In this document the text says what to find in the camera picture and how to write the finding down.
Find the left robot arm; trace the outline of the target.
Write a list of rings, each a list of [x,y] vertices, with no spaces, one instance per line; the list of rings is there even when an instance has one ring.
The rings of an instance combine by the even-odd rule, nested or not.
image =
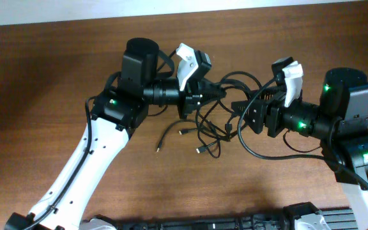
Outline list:
[[[107,79],[101,93],[86,100],[86,129],[59,176],[27,215],[13,213],[6,229],[78,229],[93,192],[150,105],[175,105],[185,119],[225,96],[206,79],[211,69],[207,53],[180,44],[174,54],[178,64],[153,40],[127,42],[121,70]]]

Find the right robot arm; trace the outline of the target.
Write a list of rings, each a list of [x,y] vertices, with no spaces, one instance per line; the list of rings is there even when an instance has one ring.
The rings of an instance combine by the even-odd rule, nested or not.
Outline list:
[[[256,133],[276,137],[289,130],[320,141],[320,160],[342,185],[359,229],[368,229],[368,80],[353,68],[329,70],[319,104],[302,99],[303,68],[289,65],[274,72],[270,83],[250,100],[232,103]]]

